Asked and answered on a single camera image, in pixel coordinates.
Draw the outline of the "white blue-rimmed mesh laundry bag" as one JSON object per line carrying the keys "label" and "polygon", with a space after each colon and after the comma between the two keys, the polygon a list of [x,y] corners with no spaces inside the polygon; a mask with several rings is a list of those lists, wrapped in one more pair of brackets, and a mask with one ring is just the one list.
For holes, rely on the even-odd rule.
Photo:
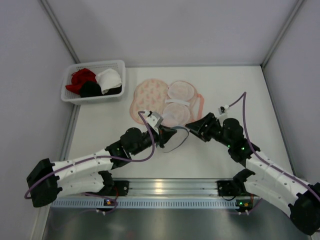
{"label": "white blue-rimmed mesh laundry bag", "polygon": [[162,125],[176,130],[176,133],[164,144],[164,148],[159,148],[162,153],[170,153],[179,148],[189,137],[189,130],[174,118],[172,113],[164,113],[162,115]]}

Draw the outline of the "pink floral mesh laundry bag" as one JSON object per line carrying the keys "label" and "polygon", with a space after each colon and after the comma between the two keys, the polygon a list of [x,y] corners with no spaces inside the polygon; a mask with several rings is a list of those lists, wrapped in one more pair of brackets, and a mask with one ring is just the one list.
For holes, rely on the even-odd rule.
{"label": "pink floral mesh laundry bag", "polygon": [[151,78],[135,88],[129,112],[138,124],[143,124],[138,112],[148,110],[160,114],[166,127],[185,126],[203,117],[204,102],[203,96],[187,81],[167,84]]}

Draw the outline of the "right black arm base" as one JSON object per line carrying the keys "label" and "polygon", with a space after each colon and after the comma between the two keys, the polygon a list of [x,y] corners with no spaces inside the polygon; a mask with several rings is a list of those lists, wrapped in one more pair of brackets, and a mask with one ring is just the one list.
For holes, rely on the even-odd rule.
{"label": "right black arm base", "polygon": [[250,195],[246,191],[244,183],[239,180],[218,180],[216,183],[220,197],[247,197]]}

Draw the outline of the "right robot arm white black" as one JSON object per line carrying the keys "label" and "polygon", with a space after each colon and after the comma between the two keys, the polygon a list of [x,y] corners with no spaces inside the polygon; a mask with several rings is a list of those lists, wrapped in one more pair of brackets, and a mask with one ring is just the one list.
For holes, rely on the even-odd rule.
{"label": "right robot arm white black", "polygon": [[306,235],[320,230],[320,184],[301,180],[272,162],[245,138],[237,119],[220,122],[213,113],[208,113],[186,127],[202,141],[215,140],[228,148],[231,159],[244,167],[233,177],[241,192],[256,195],[277,207]]}

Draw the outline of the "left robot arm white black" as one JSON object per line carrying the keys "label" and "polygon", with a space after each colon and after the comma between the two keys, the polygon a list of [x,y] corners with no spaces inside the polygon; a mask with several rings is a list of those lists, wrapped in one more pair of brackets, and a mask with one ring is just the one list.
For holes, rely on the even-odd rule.
{"label": "left robot arm white black", "polygon": [[148,127],[146,132],[132,127],[118,141],[87,156],[56,162],[42,159],[26,178],[28,190],[24,198],[40,208],[69,195],[108,196],[115,185],[111,170],[133,163],[132,156],[151,148],[149,156],[139,162],[149,160],[156,147],[164,148],[176,134],[175,128],[162,125]]}

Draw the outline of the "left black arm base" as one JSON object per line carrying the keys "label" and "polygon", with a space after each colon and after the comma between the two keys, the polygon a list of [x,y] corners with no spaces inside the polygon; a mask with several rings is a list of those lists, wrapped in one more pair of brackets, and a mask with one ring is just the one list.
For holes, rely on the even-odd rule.
{"label": "left black arm base", "polygon": [[129,181],[116,180],[104,182],[104,187],[98,192],[100,196],[125,197],[129,192]]}

